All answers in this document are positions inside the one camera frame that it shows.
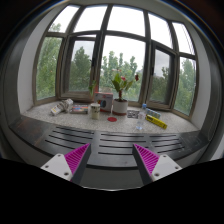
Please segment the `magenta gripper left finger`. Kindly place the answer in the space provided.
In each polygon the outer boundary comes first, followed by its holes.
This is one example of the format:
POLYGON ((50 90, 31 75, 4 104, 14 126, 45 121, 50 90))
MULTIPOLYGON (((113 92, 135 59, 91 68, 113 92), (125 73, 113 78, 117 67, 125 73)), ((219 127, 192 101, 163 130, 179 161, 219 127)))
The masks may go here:
POLYGON ((63 155, 56 154, 42 169, 65 180, 79 184, 91 154, 91 144, 82 145, 63 155))

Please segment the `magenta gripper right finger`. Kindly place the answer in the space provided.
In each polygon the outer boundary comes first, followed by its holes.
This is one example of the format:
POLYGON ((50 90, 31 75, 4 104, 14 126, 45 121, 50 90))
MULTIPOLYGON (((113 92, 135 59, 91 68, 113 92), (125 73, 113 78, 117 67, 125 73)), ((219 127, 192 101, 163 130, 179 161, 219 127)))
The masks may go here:
POLYGON ((166 154, 158 155, 137 144, 133 145, 132 153, 144 185, 181 170, 181 167, 166 154))

